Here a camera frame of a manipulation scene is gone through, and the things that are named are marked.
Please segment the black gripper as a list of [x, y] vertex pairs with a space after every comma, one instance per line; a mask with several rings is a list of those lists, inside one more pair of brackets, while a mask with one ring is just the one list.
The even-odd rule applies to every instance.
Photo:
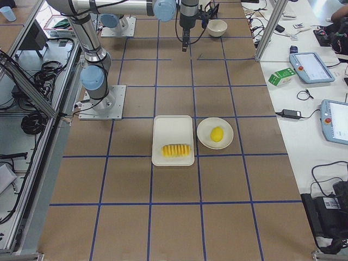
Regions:
[[199, 0], [181, 0], [179, 24], [182, 31], [182, 51], [186, 52], [190, 41], [190, 29], [195, 26]]

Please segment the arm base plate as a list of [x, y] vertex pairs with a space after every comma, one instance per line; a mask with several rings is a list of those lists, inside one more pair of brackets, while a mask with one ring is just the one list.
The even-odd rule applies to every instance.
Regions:
[[87, 91], [84, 100], [79, 107], [80, 120], [121, 120], [126, 96], [125, 85], [112, 85], [109, 87], [108, 95], [101, 101], [90, 99]]
[[136, 17], [122, 17], [102, 15], [102, 38], [131, 38], [135, 33]]

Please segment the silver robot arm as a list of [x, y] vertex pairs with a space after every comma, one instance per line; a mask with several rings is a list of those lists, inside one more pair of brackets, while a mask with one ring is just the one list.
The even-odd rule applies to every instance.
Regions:
[[108, 84], [111, 57], [100, 44], [91, 14], [146, 15], [161, 22], [175, 18], [176, 25], [182, 27], [179, 40], [184, 52], [192, 44], [190, 31], [196, 20], [202, 20], [206, 15], [198, 1], [48, 1], [48, 4], [68, 18], [84, 51], [87, 67], [81, 70], [80, 81], [89, 95], [90, 107], [77, 114], [86, 120], [119, 120], [126, 91], [124, 85]]
[[128, 21], [123, 15], [102, 14], [100, 21], [105, 27], [115, 32], [122, 32], [129, 27]]

